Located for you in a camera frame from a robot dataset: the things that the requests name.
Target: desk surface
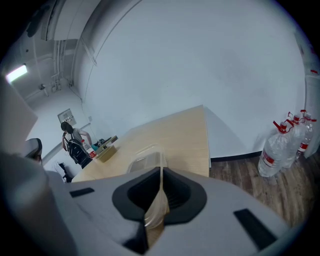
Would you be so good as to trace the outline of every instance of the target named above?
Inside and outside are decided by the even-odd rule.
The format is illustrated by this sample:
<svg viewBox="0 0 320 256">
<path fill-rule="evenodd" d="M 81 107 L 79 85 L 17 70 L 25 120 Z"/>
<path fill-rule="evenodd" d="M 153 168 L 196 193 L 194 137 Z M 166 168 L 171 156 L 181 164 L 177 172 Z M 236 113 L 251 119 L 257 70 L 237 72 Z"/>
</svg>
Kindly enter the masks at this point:
<svg viewBox="0 0 320 256">
<path fill-rule="evenodd" d="M 130 129 L 113 143 L 117 152 L 106 162 L 93 160 L 72 182 L 123 175 L 141 149 L 158 144 L 169 168 L 209 176 L 209 150 L 203 106 L 193 107 Z"/>
</svg>

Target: ceiling light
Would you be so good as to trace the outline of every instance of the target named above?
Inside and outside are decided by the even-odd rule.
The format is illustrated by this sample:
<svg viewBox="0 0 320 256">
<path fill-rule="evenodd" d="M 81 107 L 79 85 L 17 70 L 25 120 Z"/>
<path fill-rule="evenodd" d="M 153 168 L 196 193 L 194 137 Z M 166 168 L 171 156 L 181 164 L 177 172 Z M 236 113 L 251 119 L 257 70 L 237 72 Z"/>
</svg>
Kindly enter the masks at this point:
<svg viewBox="0 0 320 256">
<path fill-rule="evenodd" d="M 13 80 L 17 79 L 18 77 L 21 77 L 25 73 L 27 73 L 27 67 L 26 65 L 22 65 L 17 69 L 15 69 L 14 71 L 7 74 L 5 78 L 9 83 L 11 83 Z"/>
</svg>

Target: white wall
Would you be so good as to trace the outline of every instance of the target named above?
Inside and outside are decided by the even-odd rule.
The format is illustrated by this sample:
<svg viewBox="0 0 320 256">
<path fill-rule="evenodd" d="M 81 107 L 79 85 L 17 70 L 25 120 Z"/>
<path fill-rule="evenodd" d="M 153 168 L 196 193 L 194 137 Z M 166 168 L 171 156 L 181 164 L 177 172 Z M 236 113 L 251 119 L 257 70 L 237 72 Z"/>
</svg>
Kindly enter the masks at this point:
<svg viewBox="0 0 320 256">
<path fill-rule="evenodd" d="M 86 43 L 97 66 L 79 45 L 74 81 L 88 114 L 111 133 L 121 136 L 204 105 L 210 157 L 241 155 L 262 149 L 273 120 L 304 107 L 295 24 L 277 5 L 107 2 L 105 12 L 100 9 L 83 32 L 90 34 Z"/>
</svg>

